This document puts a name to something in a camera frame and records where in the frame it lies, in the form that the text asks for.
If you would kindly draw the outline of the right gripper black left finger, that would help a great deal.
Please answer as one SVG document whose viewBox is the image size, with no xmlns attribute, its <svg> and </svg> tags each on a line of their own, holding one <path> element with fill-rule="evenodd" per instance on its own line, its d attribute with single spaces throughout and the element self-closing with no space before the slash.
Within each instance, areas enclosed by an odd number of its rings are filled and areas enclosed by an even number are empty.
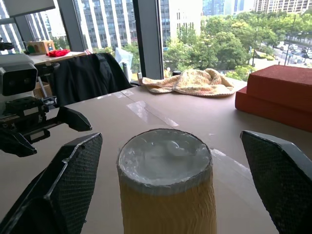
<svg viewBox="0 0 312 234">
<path fill-rule="evenodd" d="M 64 144 L 0 222 L 0 234 L 80 234 L 94 193 L 103 137 Z"/>
</svg>

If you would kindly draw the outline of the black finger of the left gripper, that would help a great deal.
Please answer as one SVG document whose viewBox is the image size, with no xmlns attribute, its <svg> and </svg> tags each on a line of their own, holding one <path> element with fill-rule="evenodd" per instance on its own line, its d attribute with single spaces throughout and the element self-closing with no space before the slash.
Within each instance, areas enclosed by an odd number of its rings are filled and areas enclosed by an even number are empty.
<svg viewBox="0 0 312 234">
<path fill-rule="evenodd" d="M 65 123 L 69 128 L 78 132 L 91 131 L 92 125 L 89 120 L 80 112 L 72 110 L 67 107 L 60 107 L 57 120 Z"/>
<path fill-rule="evenodd" d="M 37 153 L 37 150 L 23 135 L 4 128 L 0 128 L 0 150 L 18 157 L 31 156 Z"/>
</svg>

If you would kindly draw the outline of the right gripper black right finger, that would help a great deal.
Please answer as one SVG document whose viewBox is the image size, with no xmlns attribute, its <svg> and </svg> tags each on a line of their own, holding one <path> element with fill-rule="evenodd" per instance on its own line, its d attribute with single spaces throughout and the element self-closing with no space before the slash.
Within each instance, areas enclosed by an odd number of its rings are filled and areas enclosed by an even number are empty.
<svg viewBox="0 0 312 234">
<path fill-rule="evenodd" d="M 279 234 L 312 234 L 312 160 L 292 142 L 242 131 L 254 185 Z"/>
</svg>

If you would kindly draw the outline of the brown cardboard box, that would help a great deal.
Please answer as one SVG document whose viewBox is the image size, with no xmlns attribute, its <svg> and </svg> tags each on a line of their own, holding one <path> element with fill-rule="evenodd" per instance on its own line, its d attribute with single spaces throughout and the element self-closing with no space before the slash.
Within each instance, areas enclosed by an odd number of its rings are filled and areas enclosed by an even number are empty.
<svg viewBox="0 0 312 234">
<path fill-rule="evenodd" d="M 48 82 L 42 82 L 43 88 L 39 82 L 36 82 L 35 89 L 33 90 L 34 96 L 36 98 L 45 98 L 44 92 L 46 93 L 47 97 L 53 95 L 50 84 Z"/>
</svg>

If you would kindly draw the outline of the black jacket on chair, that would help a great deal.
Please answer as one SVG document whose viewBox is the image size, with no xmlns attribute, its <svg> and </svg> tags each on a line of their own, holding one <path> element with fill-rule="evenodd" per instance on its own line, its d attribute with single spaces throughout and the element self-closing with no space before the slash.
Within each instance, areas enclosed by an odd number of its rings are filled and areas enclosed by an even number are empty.
<svg viewBox="0 0 312 234">
<path fill-rule="evenodd" d="M 50 83 L 60 106 L 132 88 L 122 68 L 109 53 L 60 61 Z"/>
</svg>

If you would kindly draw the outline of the wooden desk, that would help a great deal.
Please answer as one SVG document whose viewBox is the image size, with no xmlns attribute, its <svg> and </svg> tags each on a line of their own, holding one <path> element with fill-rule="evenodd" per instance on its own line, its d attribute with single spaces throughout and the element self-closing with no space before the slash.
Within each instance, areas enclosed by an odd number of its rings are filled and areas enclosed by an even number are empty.
<svg viewBox="0 0 312 234">
<path fill-rule="evenodd" d="M 49 57 L 47 55 L 30 55 L 30 59 L 34 62 L 35 65 L 41 65 L 46 63 L 53 63 L 62 60 L 67 60 L 74 57 L 79 57 L 86 55 L 85 52 L 69 52 L 68 54 L 61 57 Z"/>
</svg>

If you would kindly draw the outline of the large orange-red box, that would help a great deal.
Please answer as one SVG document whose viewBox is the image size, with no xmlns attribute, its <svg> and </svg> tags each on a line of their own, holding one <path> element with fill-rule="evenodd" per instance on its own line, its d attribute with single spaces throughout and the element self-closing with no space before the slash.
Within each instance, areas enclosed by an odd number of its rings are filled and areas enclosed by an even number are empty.
<svg viewBox="0 0 312 234">
<path fill-rule="evenodd" d="M 236 92 L 235 108 L 312 133 L 312 113 L 252 97 L 247 94 L 246 87 Z"/>
</svg>

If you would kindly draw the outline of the wooden toy box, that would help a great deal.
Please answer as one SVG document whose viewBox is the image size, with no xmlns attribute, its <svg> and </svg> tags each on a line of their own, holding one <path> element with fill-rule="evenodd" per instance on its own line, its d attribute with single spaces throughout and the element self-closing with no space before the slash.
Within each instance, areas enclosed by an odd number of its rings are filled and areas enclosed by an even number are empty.
<svg viewBox="0 0 312 234">
<path fill-rule="evenodd" d="M 29 41 L 26 49 L 31 55 L 46 55 L 55 50 L 55 45 L 52 40 Z"/>
</svg>

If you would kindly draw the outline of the red cloth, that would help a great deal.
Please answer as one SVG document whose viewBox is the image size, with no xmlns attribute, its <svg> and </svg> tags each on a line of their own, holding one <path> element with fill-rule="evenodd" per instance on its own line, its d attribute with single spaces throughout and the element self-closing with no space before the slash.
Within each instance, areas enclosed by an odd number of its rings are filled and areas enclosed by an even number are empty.
<svg viewBox="0 0 312 234">
<path fill-rule="evenodd" d="M 70 50 L 68 49 L 61 49 L 61 50 L 53 50 L 53 51 L 49 51 L 46 56 L 50 57 L 50 58 L 58 58 L 58 57 L 62 57 L 67 55 L 68 53 L 70 53 Z"/>
</svg>

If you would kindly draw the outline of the grey metal bottle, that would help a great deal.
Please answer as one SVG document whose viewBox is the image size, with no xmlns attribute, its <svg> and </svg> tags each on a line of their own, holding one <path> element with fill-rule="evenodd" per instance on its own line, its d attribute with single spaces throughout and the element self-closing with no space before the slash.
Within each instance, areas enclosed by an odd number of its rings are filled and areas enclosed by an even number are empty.
<svg viewBox="0 0 312 234">
<path fill-rule="evenodd" d="M 127 80 L 130 81 L 131 79 L 129 78 L 129 72 L 128 72 L 128 65 L 127 65 L 127 63 L 123 62 L 122 63 L 122 67 L 123 67 L 123 71 L 124 71 L 124 74 L 125 74 Z"/>
</svg>

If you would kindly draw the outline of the clear tape strip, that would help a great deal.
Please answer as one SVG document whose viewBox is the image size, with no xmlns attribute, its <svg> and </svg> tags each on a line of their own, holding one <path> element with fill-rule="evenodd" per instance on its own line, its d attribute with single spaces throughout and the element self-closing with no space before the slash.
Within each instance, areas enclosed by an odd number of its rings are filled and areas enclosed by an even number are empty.
<svg viewBox="0 0 312 234">
<path fill-rule="evenodd" d="M 179 126 L 178 123 L 144 101 L 130 103 L 127 107 L 140 119 L 150 125 L 166 125 L 168 127 Z"/>
</svg>

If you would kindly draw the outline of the clear plastic bag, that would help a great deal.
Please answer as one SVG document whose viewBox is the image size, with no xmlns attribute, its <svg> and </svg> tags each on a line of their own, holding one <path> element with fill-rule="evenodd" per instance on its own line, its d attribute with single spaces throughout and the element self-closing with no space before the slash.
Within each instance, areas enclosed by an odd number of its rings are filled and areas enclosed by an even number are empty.
<svg viewBox="0 0 312 234">
<path fill-rule="evenodd" d="M 130 74 L 131 67 L 132 67 L 132 60 L 133 60 L 133 54 L 131 52 L 128 52 L 124 50 L 121 47 L 117 47 L 115 49 L 115 60 L 118 62 L 120 67 L 123 69 L 123 65 L 126 64 L 127 66 L 127 72 Z"/>
</svg>

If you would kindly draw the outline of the small orange-red box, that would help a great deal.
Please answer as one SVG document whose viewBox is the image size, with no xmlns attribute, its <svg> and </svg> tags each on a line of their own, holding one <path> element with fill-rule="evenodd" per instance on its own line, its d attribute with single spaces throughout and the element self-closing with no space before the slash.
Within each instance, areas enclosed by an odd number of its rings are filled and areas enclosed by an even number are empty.
<svg viewBox="0 0 312 234">
<path fill-rule="evenodd" d="M 312 113 L 312 68 L 272 65 L 249 75 L 247 94 Z"/>
</svg>

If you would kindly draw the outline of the yellow ribbed paper cup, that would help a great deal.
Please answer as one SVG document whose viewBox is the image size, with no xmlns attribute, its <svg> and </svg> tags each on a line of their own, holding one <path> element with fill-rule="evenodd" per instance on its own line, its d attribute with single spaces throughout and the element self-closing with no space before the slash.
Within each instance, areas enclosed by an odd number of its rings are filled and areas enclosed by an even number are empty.
<svg viewBox="0 0 312 234">
<path fill-rule="evenodd" d="M 119 151 L 124 234 L 216 234 L 213 158 L 198 137 L 151 129 Z"/>
</svg>

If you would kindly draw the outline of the yellow knitted cloth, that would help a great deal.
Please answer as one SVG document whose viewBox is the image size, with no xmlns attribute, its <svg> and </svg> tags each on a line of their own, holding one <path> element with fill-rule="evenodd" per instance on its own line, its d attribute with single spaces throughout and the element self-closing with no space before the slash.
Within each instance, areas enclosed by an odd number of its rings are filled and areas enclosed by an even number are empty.
<svg viewBox="0 0 312 234">
<path fill-rule="evenodd" d="M 227 77 L 215 69 L 188 69 L 162 80 L 142 78 L 142 85 L 154 94 L 179 93 L 197 97 L 227 97 L 238 91 Z"/>
</svg>

